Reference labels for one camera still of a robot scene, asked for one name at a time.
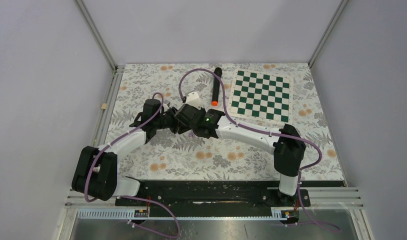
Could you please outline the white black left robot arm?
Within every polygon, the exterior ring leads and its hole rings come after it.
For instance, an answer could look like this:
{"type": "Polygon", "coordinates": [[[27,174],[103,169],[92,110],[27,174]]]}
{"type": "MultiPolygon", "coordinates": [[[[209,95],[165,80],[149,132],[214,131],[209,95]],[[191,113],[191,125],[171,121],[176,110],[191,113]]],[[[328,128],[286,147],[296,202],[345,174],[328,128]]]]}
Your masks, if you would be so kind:
{"type": "Polygon", "coordinates": [[[135,149],[148,143],[158,130],[178,133],[178,110],[158,99],[147,99],[127,131],[113,141],[99,147],[86,146],[81,150],[71,188],[84,194],[88,203],[107,201],[111,197],[127,196],[132,204],[142,205],[147,193],[133,177],[121,176],[119,161],[135,149]]]}

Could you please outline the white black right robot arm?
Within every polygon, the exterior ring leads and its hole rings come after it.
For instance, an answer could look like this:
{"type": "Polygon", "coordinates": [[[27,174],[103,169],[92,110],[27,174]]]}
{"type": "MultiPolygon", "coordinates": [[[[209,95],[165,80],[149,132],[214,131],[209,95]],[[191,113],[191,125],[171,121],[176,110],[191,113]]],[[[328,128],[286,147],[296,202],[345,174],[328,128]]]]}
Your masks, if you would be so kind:
{"type": "Polygon", "coordinates": [[[233,123],[219,110],[196,108],[184,104],[174,117],[197,137],[235,140],[261,149],[273,156],[274,169],[279,173],[278,199],[291,206],[298,200],[298,175],[306,145],[296,129],[289,124],[282,128],[263,128],[233,123]]]}

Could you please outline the floral tablecloth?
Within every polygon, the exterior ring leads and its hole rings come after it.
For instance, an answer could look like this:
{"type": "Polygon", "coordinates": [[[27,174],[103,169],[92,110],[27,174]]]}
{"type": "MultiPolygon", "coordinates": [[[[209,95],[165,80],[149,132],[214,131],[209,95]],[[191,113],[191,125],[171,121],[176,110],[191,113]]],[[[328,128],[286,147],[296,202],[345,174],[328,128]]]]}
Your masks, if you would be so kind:
{"type": "MultiPolygon", "coordinates": [[[[196,91],[211,106],[215,63],[128,64],[125,66],[106,141],[125,133],[154,93],[180,107],[179,91],[196,91]]],[[[343,174],[325,114],[307,63],[225,63],[220,65],[226,93],[236,69],[292,77],[293,126],[311,141],[302,164],[307,181],[343,181],[343,174]]],[[[120,175],[142,180],[276,180],[273,157],[235,140],[190,137],[160,130],[149,143],[121,159],[120,175]]]]}

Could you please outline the black microphone orange end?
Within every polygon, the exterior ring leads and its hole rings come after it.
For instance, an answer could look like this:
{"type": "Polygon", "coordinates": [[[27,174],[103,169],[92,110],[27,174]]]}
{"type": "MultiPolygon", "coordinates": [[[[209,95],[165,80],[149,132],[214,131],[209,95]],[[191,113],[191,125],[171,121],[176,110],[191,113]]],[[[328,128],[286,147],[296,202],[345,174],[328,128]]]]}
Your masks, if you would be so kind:
{"type": "Polygon", "coordinates": [[[219,94],[220,94],[219,80],[221,79],[223,74],[222,69],[220,67],[216,67],[214,70],[214,74],[217,75],[217,77],[213,78],[211,105],[217,107],[219,103],[219,94]]]}

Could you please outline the green white chessboard mat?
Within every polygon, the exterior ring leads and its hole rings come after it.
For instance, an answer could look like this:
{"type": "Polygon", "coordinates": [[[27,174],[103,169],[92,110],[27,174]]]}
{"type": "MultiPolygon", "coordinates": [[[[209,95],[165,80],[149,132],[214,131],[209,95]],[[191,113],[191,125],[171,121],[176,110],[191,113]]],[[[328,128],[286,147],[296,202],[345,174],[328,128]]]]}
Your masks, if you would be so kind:
{"type": "Polygon", "coordinates": [[[231,117],[270,124],[293,123],[294,80],[285,74],[236,69],[227,110],[231,117]]]}

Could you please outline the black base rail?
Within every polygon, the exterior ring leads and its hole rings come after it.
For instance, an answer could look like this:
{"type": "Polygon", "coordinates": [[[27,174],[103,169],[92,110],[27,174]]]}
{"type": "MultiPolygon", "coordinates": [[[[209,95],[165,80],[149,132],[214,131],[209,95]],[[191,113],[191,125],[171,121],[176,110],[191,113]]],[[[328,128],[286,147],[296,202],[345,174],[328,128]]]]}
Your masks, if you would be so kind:
{"type": "Polygon", "coordinates": [[[279,191],[279,181],[174,181],[141,180],[137,197],[152,203],[150,217],[268,217],[272,207],[294,209],[302,200],[311,206],[309,193],[289,196],[279,191]]]}

